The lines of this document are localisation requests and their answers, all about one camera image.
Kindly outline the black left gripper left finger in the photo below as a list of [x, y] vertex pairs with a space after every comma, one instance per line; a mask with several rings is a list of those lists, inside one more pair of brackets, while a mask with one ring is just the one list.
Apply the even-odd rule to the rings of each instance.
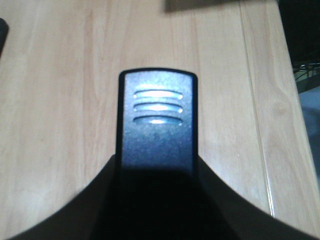
[[70, 202], [12, 240], [89, 240], [115, 175], [112, 155], [97, 176]]

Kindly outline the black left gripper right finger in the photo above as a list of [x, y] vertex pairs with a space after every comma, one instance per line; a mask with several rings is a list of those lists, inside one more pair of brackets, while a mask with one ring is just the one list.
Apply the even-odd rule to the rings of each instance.
[[306, 232], [278, 220], [239, 195], [198, 157], [203, 190], [241, 240], [316, 240]]

